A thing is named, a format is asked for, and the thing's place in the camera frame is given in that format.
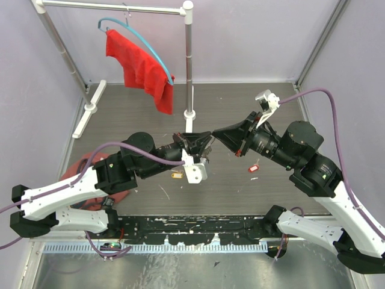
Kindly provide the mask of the key with red tag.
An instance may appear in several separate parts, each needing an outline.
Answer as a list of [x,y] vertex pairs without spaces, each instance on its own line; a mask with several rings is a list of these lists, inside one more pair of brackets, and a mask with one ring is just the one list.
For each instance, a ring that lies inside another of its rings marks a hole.
[[257,172],[258,170],[259,170],[259,158],[256,160],[256,162],[252,165],[252,166],[250,166],[249,168],[248,168],[248,171],[250,172],[250,173],[254,173],[254,172]]

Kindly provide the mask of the wire keyring with keys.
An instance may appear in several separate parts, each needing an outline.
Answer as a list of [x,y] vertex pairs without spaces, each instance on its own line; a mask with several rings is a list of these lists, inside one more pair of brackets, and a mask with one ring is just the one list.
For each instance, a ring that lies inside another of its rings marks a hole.
[[208,156],[209,156],[209,154],[210,154],[211,151],[212,151],[211,146],[212,146],[212,144],[213,144],[214,141],[215,141],[215,138],[214,138],[214,137],[211,137],[210,140],[208,141],[208,143],[206,144],[206,146],[205,146],[205,148],[204,148],[204,150],[203,150],[203,152],[202,152],[202,157],[203,157],[203,158],[208,159]]

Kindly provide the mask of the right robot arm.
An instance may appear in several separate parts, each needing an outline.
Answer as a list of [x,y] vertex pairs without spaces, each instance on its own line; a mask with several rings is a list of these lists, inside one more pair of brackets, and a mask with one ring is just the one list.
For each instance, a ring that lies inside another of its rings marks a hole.
[[361,203],[347,192],[342,171],[318,148],[324,141],[313,125],[305,121],[289,124],[283,135],[277,135],[268,122],[257,125],[262,113],[252,112],[242,122],[212,135],[226,148],[243,157],[248,151],[292,171],[289,180],[311,197],[339,222],[338,226],[313,225],[310,220],[274,205],[263,217],[263,228],[270,237],[295,235],[333,252],[349,269],[364,275],[384,273],[384,240],[378,233],[384,228],[373,221],[371,227],[359,213]]

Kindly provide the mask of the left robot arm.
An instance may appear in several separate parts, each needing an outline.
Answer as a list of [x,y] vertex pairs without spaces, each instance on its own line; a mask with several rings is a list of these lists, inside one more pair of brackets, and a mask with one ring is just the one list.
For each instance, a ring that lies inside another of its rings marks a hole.
[[22,238],[34,238],[51,231],[87,231],[115,238],[120,233],[117,212],[72,208],[94,197],[108,197],[137,187],[137,178],[146,179],[183,167],[187,181],[198,184],[207,179],[207,155],[214,138],[210,132],[177,133],[170,144],[157,148],[153,137],[136,132],[123,142],[99,146],[91,157],[109,146],[119,151],[104,160],[89,158],[76,175],[40,188],[17,185],[12,201],[18,211],[10,216],[10,228]]

